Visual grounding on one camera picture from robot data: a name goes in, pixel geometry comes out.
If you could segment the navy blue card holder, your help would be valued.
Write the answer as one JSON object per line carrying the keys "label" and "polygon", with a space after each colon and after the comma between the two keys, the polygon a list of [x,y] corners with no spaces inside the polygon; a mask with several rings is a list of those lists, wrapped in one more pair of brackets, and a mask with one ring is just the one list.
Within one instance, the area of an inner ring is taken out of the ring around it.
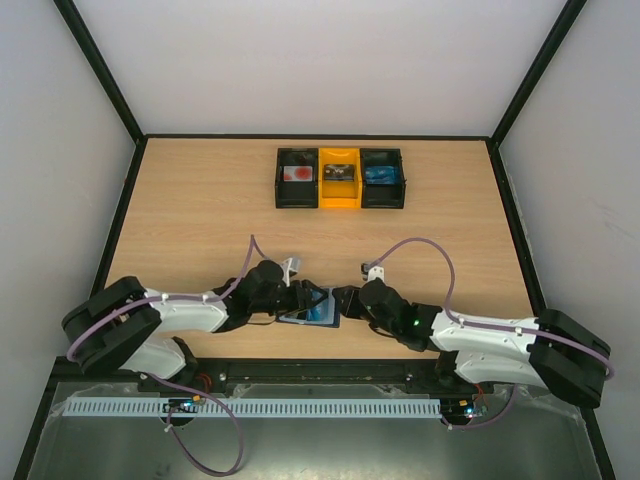
{"label": "navy blue card holder", "polygon": [[341,314],[336,307],[333,289],[330,287],[314,289],[312,291],[312,300],[315,302],[315,305],[310,310],[292,315],[280,316],[276,321],[278,323],[302,326],[338,328],[340,325]]}

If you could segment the blue VIP card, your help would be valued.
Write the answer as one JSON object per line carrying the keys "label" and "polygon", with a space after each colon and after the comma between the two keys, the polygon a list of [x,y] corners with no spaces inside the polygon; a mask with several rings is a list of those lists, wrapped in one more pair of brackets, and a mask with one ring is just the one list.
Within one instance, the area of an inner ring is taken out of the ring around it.
{"label": "blue VIP card", "polygon": [[395,185],[399,182],[398,169],[393,165],[367,166],[364,174],[367,184]]}
{"label": "blue VIP card", "polygon": [[335,321],[335,301],[331,294],[307,311],[306,321],[313,325],[332,325]]}

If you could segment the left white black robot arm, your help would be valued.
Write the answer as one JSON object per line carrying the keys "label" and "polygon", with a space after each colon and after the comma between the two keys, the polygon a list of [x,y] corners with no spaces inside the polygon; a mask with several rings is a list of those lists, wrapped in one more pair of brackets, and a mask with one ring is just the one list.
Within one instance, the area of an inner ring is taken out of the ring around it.
{"label": "left white black robot arm", "polygon": [[297,266],[294,258],[263,260],[199,295],[162,293],[144,288],[135,276],[123,277],[63,318],[68,358],[86,375],[129,370],[170,379],[190,354],[179,331],[225,333],[248,325],[255,314],[281,323],[337,325],[331,289],[295,279]]}

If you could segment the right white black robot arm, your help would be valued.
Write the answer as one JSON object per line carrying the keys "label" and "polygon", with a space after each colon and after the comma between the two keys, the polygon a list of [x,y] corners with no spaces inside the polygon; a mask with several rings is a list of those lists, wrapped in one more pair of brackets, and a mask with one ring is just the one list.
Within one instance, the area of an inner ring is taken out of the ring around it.
{"label": "right white black robot arm", "polygon": [[455,392],[467,383],[511,383],[548,390],[580,408],[596,409],[610,372],[609,346],[565,313],[497,319],[411,303],[381,279],[334,293],[339,312],[365,320],[416,352],[450,353],[436,379]]}

